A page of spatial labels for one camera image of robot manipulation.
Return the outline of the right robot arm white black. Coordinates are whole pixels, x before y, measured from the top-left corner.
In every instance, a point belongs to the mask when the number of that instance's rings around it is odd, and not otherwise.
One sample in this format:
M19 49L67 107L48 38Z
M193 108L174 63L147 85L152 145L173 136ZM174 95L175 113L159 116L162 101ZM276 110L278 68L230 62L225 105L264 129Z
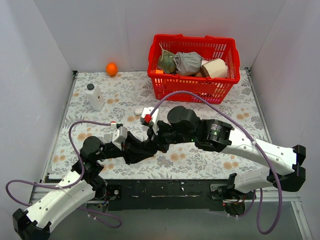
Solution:
M159 144L194 143L201 150L235 155L262 165L260 169L233 173L225 185L213 189L220 199L237 199L251 191L275 187L285 192L297 192L306 181L306 170L301 165L306 149L301 145L292 148L271 143L251 141L240 130L216 119L200 119L183 106L172 108L167 121L158 119L158 110L145 107L140 121L150 126L150 138Z

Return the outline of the black earbud charging case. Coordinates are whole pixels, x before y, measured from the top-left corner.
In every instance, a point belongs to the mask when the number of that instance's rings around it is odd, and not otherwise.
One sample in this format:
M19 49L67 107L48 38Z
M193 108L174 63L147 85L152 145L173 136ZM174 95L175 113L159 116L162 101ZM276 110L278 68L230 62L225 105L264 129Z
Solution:
M145 151L153 151L154 150L154 142L150 139L144 140L142 142L142 149Z

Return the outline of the white earbud charging case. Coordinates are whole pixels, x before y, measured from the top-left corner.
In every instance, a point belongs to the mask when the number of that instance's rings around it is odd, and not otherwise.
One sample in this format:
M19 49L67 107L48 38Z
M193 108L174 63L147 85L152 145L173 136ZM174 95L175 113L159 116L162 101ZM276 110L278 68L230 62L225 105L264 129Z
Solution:
M142 107L142 108L137 108L137 109L134 110L134 114L135 114L136 116L141 116L142 113L143 113L143 110L144 110L143 107Z

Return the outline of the white bottle black cap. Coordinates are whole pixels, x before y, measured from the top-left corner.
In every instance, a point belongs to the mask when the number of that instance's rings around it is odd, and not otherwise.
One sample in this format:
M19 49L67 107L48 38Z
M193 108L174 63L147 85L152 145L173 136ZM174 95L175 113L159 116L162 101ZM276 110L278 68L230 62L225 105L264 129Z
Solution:
M86 86L85 95L95 111L100 112L105 105L105 100L100 87L95 83L89 83Z

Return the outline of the beige paper roll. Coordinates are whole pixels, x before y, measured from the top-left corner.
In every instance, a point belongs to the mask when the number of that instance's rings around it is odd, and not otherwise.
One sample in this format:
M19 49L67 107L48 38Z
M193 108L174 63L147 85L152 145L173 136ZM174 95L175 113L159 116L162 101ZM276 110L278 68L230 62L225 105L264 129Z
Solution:
M202 60L200 73L204 78L226 78L228 73L228 66L221 58L216 58L210 61Z

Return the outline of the orange fruit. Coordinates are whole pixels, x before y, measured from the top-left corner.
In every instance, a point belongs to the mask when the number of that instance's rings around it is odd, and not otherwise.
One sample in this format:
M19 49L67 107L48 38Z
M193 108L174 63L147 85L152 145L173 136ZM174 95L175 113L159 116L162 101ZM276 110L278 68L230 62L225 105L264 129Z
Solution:
M115 76L118 73L118 67L114 62L110 62L106 65L105 71L109 76Z

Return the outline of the red plastic shopping basket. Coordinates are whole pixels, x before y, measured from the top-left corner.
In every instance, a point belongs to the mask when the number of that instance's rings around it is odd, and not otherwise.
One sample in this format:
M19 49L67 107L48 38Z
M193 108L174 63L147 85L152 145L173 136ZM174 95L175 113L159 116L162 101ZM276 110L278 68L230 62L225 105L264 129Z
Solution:
M228 69L225 78L180 76L160 73L157 67L162 50L171 53L197 52L205 60L222 59ZM182 34L156 34L148 54L147 75L154 95L160 100L176 91L188 91L211 104L220 104L233 85L240 81L240 58L236 41L229 37L191 37Z

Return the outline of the grey crumpled bag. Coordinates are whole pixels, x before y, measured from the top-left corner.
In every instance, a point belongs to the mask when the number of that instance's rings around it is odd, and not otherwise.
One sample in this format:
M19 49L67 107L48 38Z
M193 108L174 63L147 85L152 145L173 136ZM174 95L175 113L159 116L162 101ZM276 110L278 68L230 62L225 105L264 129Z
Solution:
M180 76L189 76L200 70L203 57L195 51L177 52L173 60L176 65L176 73Z

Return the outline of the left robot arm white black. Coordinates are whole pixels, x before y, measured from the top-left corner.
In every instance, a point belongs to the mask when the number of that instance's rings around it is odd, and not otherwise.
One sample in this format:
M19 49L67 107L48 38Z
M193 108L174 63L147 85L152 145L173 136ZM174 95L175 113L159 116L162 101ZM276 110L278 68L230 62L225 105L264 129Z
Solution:
M103 169L100 161L122 157L130 165L152 157L159 150L153 136L140 141L130 132L120 134L119 129L109 143L96 136L86 138L78 161L66 176L57 185L49 186L50 191L40 200L13 213L15 232L23 240L47 240L64 218L87 201L107 202L118 197L120 188L108 185L100 176Z

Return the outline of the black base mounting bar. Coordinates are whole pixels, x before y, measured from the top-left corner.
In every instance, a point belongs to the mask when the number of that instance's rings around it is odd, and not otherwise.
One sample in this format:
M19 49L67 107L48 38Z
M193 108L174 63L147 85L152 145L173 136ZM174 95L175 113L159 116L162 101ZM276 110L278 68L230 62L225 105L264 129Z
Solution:
M227 179L108 179L101 198L89 204L109 211L194 210L223 211L222 191Z

